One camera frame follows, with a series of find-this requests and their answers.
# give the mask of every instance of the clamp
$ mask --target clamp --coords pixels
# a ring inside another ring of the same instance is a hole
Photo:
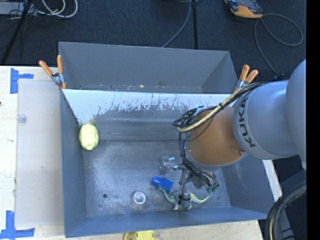
[[[248,75],[249,69],[250,68],[248,65],[243,65],[239,80],[236,83],[236,87],[234,88],[233,92],[236,92],[237,90],[250,84],[258,75],[259,72],[256,69],[252,70],[251,73]]]
[[[52,81],[55,83],[58,90],[60,89],[67,89],[67,83],[64,79],[63,72],[64,68],[62,66],[61,56],[58,55],[56,58],[57,66],[58,66],[58,72],[53,73],[53,71],[48,67],[48,65],[43,61],[39,61],[39,65],[44,69],[44,71],[47,73],[49,77],[51,77]]]

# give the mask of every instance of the yellow sponge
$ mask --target yellow sponge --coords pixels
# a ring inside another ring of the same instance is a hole
[[[91,124],[84,124],[79,133],[81,147],[86,150],[93,150],[99,142],[99,134],[97,128]]]

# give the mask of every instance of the yellow object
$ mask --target yellow object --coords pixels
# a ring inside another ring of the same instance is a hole
[[[79,133],[81,147],[86,150],[93,150],[99,142],[99,134],[97,128],[91,124],[84,124]]]
[[[153,230],[136,231],[125,233],[123,240],[154,240],[155,233]]]

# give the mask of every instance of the white cable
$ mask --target white cable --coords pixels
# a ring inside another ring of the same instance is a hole
[[[78,11],[78,1],[77,1],[77,0],[74,0],[74,4],[75,4],[74,12],[71,13],[70,15],[59,15],[59,14],[57,14],[57,15],[55,15],[55,16],[61,17],[61,18],[71,18],[71,17],[73,17],[73,16],[77,13],[77,11]]]
[[[62,0],[62,2],[63,2],[63,7],[62,7],[62,9],[61,9],[60,11],[57,11],[57,12],[54,11],[54,10],[51,10],[51,9],[49,8],[49,6],[47,6],[45,0],[41,0],[41,2],[42,2],[42,4],[44,5],[44,7],[45,7],[50,13],[45,13],[45,12],[43,12],[43,11],[38,11],[38,13],[40,13],[40,14],[45,14],[45,15],[54,16],[54,15],[58,15],[58,14],[62,13],[62,12],[65,10],[65,8],[66,8],[66,1],[65,1],[65,0]]]
[[[45,14],[45,15],[49,15],[49,16],[57,16],[57,17],[60,17],[60,18],[71,18],[71,17],[73,17],[73,16],[78,12],[78,1],[77,1],[77,0],[74,0],[75,10],[74,10],[74,12],[73,12],[72,14],[70,14],[70,15],[61,15],[62,12],[63,12],[63,11],[65,10],[65,8],[66,8],[66,1],[65,1],[65,0],[62,0],[62,2],[63,2],[63,8],[62,8],[60,11],[58,11],[58,12],[55,12],[55,11],[51,10],[51,9],[47,6],[47,4],[45,3],[44,0],[41,0],[41,2],[42,2],[43,5],[45,6],[45,8],[50,12],[50,13],[45,13],[45,12],[43,12],[43,11],[38,11],[38,12],[41,13],[41,14]]]

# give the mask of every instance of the gray plastic panel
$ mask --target gray plastic panel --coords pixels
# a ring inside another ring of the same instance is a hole
[[[69,89],[152,93],[231,93],[228,51],[59,42]]]

